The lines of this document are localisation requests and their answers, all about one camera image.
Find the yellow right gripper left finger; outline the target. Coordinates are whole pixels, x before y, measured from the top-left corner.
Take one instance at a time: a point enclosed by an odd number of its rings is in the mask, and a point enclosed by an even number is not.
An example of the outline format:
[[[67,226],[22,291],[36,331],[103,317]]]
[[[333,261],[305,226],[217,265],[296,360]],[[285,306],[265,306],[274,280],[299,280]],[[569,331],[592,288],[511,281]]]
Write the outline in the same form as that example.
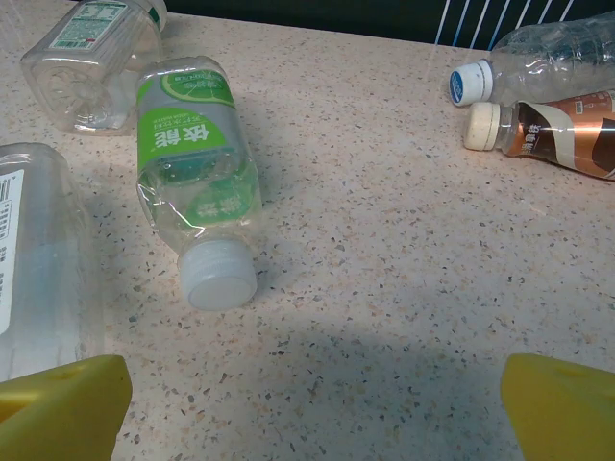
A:
[[[113,354],[2,382],[1,458],[111,459],[132,392]]]

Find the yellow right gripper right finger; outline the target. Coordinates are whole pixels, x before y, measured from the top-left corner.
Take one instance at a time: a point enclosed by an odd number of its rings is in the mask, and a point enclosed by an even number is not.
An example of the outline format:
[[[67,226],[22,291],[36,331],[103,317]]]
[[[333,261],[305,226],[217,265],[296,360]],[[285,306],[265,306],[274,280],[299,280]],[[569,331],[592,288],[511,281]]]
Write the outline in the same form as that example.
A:
[[[504,366],[501,398],[526,460],[612,460],[614,375],[537,354]]]

